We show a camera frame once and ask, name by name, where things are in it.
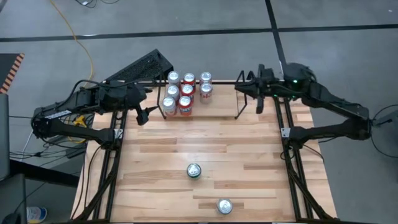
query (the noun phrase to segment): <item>gray floor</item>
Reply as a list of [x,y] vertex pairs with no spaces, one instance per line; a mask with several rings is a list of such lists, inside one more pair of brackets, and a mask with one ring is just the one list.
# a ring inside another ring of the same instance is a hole
[[[130,1],[94,9],[75,1],[55,1],[76,34],[115,34],[194,29],[270,27],[264,1]],[[348,26],[398,23],[398,2],[388,0],[272,1],[279,27]],[[8,0],[0,13],[0,37],[70,35],[46,0]],[[367,106],[371,116],[398,103],[398,30],[292,32],[280,34],[288,62],[310,66],[321,83],[349,101]],[[84,40],[95,64],[94,80],[103,80],[135,59],[158,48],[181,72],[211,71],[217,79],[234,79],[241,70],[256,72],[259,63],[280,73],[271,33]],[[74,41],[0,43],[1,53],[25,53],[9,91],[10,114],[31,116],[34,108],[65,98],[73,84],[86,78],[90,65]],[[316,126],[343,119],[326,110],[312,110]],[[30,133],[29,121],[11,120],[11,150],[20,151]],[[376,144],[398,155],[396,127],[374,131]],[[41,149],[32,139],[27,151]],[[398,220],[397,161],[378,153],[370,141],[341,138],[321,145],[333,199],[342,220],[395,223]],[[48,160],[28,159],[32,164]],[[66,162],[60,160],[47,167]],[[59,169],[76,172],[81,158]],[[27,191],[35,183],[27,183]],[[62,192],[57,203],[52,198]],[[66,220],[74,190],[47,185],[29,200]]]

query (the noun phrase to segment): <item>wooden table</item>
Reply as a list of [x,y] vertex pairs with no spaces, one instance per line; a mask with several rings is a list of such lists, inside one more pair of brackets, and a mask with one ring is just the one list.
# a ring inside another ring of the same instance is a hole
[[[214,95],[236,96],[233,86],[218,86]],[[142,106],[154,106],[157,91]],[[239,105],[243,96],[238,95]],[[129,112],[124,133],[112,222],[271,222],[294,221],[275,106],[264,101],[263,114],[256,114],[256,100],[235,120],[236,114],[214,114],[163,120],[159,110],[150,114],[144,126]],[[296,126],[313,126],[310,109],[298,100],[291,103]],[[94,128],[108,128],[111,114],[96,115]],[[319,151],[317,141],[307,145]],[[90,142],[86,164],[97,143]],[[308,189],[327,213],[336,216],[322,160],[306,148],[301,150]],[[104,151],[97,153],[90,171],[88,202],[98,189]],[[196,162],[203,169],[198,180],[186,175]],[[81,186],[76,192],[76,207]],[[303,216],[305,207],[298,190]],[[216,201],[229,198],[233,211],[221,215]],[[104,215],[105,203],[101,204]],[[76,215],[83,210],[83,202]]]

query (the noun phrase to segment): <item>white label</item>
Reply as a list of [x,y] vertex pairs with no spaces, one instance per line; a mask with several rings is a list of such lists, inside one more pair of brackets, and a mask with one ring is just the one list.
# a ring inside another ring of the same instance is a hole
[[61,116],[68,115],[68,114],[70,114],[70,113],[71,113],[70,111],[65,110],[65,111],[58,112],[58,113],[56,113],[56,114],[48,115],[48,116],[46,116],[45,118],[47,118],[47,119],[54,119],[54,118],[59,118],[59,117],[61,117]]

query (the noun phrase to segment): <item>orange and black striped tape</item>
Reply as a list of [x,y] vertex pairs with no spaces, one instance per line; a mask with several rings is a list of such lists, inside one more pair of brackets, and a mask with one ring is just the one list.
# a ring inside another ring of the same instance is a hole
[[14,64],[12,65],[10,71],[8,72],[8,75],[2,84],[0,86],[0,93],[7,93],[8,89],[10,89],[11,83],[14,80],[15,75],[17,74],[18,68],[20,67],[22,60],[24,59],[25,54],[21,53],[17,56],[17,58],[14,61]]

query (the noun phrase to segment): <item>aluminum can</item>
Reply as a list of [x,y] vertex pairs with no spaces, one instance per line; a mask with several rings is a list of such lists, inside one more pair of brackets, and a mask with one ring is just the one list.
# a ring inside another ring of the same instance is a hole
[[195,86],[196,86],[197,80],[196,80],[194,74],[192,74],[192,73],[185,74],[183,83],[191,85],[193,87],[193,93],[195,93],[195,89],[196,89]]
[[192,102],[189,96],[181,96],[180,112],[182,116],[190,116],[192,114]]
[[210,103],[211,94],[213,93],[213,86],[209,83],[204,83],[200,86],[200,103]]
[[164,98],[162,104],[166,116],[174,116],[177,113],[177,105],[172,97],[168,96]]
[[199,179],[201,174],[201,168],[198,164],[189,164],[187,168],[187,174],[190,178]]
[[167,76],[167,80],[169,81],[169,85],[176,85],[180,88],[181,77],[180,77],[180,74],[178,74],[178,72],[176,72],[176,71],[169,72],[169,75]]
[[193,103],[193,87],[191,85],[183,85],[181,88],[181,95],[188,96]]
[[169,87],[167,87],[167,96],[172,97],[176,104],[178,104],[180,100],[180,90],[176,85],[169,85]]
[[217,209],[221,214],[227,215],[232,212],[232,202],[226,198],[219,199]]
[[202,74],[200,74],[199,84],[202,85],[204,83],[210,83],[211,84],[211,74],[210,74],[210,72],[203,72]]

